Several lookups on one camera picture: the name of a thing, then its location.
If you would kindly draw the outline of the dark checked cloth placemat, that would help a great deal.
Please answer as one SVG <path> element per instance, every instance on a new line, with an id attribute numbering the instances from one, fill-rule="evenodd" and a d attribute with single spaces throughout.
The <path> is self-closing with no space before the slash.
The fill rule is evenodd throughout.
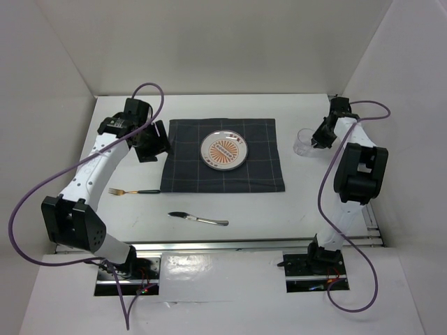
<path id="1" fill-rule="evenodd" d="M 274 119 L 172 119 L 163 193 L 286 190 Z"/>

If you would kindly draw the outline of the clear drinking glass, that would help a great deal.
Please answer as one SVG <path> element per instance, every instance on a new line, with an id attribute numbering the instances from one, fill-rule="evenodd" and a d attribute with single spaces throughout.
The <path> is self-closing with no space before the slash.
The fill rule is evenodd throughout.
<path id="1" fill-rule="evenodd" d="M 293 150 L 297 155 L 310 157 L 314 153 L 314 147 L 312 145 L 313 134 L 314 130 L 310 128 L 302 128 L 298 131 L 293 145 Z"/>

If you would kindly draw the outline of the silver table knife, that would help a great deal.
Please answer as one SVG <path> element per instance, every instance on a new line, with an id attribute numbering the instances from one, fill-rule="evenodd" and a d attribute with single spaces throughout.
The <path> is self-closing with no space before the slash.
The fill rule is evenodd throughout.
<path id="1" fill-rule="evenodd" d="M 172 211 L 172 212 L 169 212 L 168 215 L 171 217 L 182 218 L 185 220 L 196 221 L 196 222 L 206 223 L 206 224 L 210 224 L 210 225 L 218 225 L 218 226 L 228 226 L 229 225 L 228 221 L 220 221 L 220 220 L 212 220 L 212 219 L 208 219 L 208 218 L 201 218 L 201 217 L 193 216 L 191 214 L 188 214 L 188 213 L 182 212 L 182 211 Z"/>

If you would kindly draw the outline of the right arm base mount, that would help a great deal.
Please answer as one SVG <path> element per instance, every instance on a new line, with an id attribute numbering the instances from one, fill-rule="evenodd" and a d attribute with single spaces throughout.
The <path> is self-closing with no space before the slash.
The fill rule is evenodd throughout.
<path id="1" fill-rule="evenodd" d="M 284 271 L 287 293 L 350 290 L 344 259 L 328 265 L 311 265 L 305 254 L 283 254 L 277 267 Z"/>

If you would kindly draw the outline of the orange sunburst ceramic plate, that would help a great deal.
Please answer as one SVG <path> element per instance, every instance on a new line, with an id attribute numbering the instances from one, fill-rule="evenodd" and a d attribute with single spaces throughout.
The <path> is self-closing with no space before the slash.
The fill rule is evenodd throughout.
<path id="1" fill-rule="evenodd" d="M 210 168 L 219 171 L 234 170 L 247 159 L 247 141 L 235 131 L 213 131 L 200 145 L 200 158 Z"/>

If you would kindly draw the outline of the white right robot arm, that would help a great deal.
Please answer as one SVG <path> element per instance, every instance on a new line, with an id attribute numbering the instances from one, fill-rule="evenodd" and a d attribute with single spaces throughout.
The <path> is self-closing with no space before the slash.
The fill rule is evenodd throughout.
<path id="1" fill-rule="evenodd" d="M 341 141 L 328 167 L 337 166 L 333 179 L 337 210 L 331 217 L 322 215 L 329 227 L 315 235 L 305 256 L 305 266 L 313 274 L 340 261 L 354 218 L 381 190 L 388 150 L 370 140 L 362 121 L 352 112 L 348 98 L 336 96 L 330 100 L 328 116 L 311 137 L 315 149 L 329 149 L 335 140 Z"/>

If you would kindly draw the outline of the gold fork black handle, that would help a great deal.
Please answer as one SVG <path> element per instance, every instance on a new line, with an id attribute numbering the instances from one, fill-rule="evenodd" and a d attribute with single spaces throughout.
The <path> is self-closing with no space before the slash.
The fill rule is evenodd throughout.
<path id="1" fill-rule="evenodd" d="M 125 191 L 118 188 L 109 188 L 108 193 L 111 195 L 116 196 L 123 196 L 123 195 L 154 195 L 154 194 L 160 194 L 160 190 L 138 190 L 138 191 Z"/>

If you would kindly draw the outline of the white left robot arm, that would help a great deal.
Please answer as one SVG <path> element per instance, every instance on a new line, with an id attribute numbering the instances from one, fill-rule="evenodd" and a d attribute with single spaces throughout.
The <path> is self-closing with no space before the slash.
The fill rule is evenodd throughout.
<path id="1" fill-rule="evenodd" d="M 108 234 L 96 211 L 113 172 L 130 151 L 144 163 L 170 150 L 163 122 L 147 123 L 152 115 L 149 103 L 127 98 L 123 111 L 101 122 L 89 161 L 58 196 L 47 196 L 41 204 L 51 242 L 109 261 L 122 278 L 132 277 L 149 262 L 138 258 L 132 245 Z"/>

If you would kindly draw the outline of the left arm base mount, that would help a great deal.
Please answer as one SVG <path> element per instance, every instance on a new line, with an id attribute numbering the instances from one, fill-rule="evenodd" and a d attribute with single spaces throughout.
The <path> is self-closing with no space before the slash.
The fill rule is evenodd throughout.
<path id="1" fill-rule="evenodd" d="M 142 295 L 157 296 L 160 290 L 160 273 L 162 258 L 160 253 L 138 255 L 143 261 L 130 274 L 115 269 L 119 286 L 124 297 Z M 94 261 L 98 265 L 94 296 L 117 297 L 119 295 L 115 277 L 111 267 L 102 261 Z"/>

